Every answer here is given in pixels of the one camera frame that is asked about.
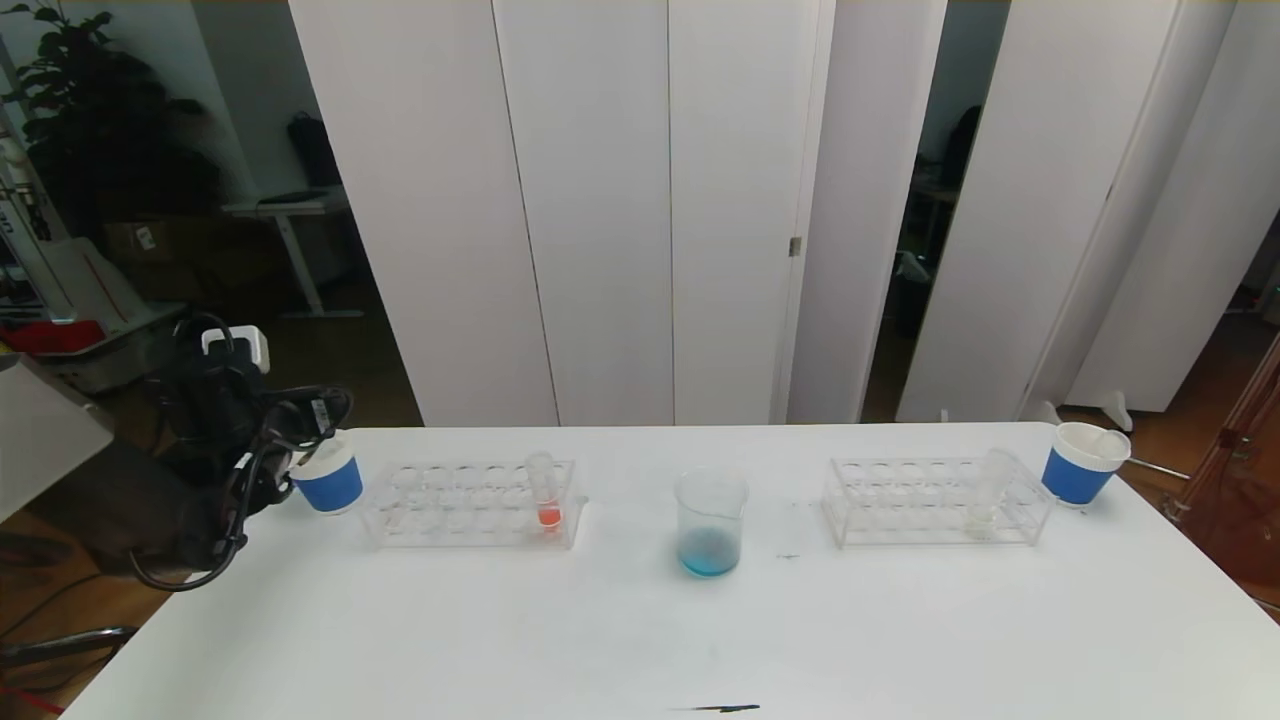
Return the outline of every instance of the desk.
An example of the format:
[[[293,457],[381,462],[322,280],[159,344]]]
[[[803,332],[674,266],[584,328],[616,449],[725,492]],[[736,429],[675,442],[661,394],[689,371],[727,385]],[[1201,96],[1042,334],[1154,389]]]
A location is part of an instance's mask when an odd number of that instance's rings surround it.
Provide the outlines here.
[[[1123,482],[1037,547],[836,550],[827,459],[1043,465],[1047,424],[353,430],[361,471],[425,459],[580,461],[572,551],[372,551],[300,497],[251,518],[67,720],[1271,720],[1280,628]],[[673,555],[673,473],[750,470],[741,565]]]
[[[293,266],[293,275],[298,279],[298,287],[307,299],[307,313],[291,313],[288,316],[306,318],[360,318],[360,310],[325,310],[320,300],[320,291],[316,288],[311,269],[307,268],[307,259],[302,255],[302,246],[298,245],[298,233],[293,228],[293,218],[305,215],[328,215],[351,208],[347,201],[347,192],[342,186],[332,187],[325,195],[301,202],[271,202],[260,201],[232,202],[223,205],[223,213],[237,218],[270,218],[280,231],[280,240],[289,252],[289,265]]]
[[[934,263],[941,261],[942,246],[933,242],[937,232],[938,215],[942,206],[955,208],[960,201],[960,188],[940,187],[934,181],[911,178],[911,192],[929,201],[929,227],[924,233],[925,255]]]

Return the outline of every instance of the paper cup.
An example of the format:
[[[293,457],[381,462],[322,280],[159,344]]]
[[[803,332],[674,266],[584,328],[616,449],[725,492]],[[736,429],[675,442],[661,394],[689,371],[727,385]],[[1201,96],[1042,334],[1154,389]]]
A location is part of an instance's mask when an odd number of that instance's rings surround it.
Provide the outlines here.
[[[328,515],[346,511],[365,489],[356,456],[342,430],[324,441],[306,462],[294,465],[289,478],[311,507]]]
[[[1041,478],[1068,505],[1088,505],[1129,459],[1129,438],[1088,423],[1062,423]]]

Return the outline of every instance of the blue liquid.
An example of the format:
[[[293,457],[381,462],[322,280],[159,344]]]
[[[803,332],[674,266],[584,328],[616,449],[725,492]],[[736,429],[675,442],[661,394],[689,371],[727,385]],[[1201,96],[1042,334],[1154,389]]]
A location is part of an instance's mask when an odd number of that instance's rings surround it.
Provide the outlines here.
[[[681,536],[676,555],[690,573],[714,578],[737,566],[739,538],[718,528],[695,528]]]

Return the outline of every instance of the black bag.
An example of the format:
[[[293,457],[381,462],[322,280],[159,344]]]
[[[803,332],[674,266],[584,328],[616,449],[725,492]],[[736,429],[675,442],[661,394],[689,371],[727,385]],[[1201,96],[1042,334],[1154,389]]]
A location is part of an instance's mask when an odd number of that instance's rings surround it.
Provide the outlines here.
[[[338,161],[333,158],[333,147],[329,146],[329,133],[324,131],[324,123],[306,113],[298,113],[293,115],[287,129],[293,151],[302,163],[302,172],[307,176],[307,184],[310,187],[342,184]]]

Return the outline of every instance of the doorway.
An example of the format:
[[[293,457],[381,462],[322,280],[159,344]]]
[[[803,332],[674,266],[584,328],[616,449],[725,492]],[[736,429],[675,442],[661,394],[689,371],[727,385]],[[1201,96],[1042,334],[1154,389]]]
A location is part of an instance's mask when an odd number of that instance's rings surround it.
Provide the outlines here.
[[[1007,0],[947,4],[861,421],[891,423],[942,261],[1009,15]]]

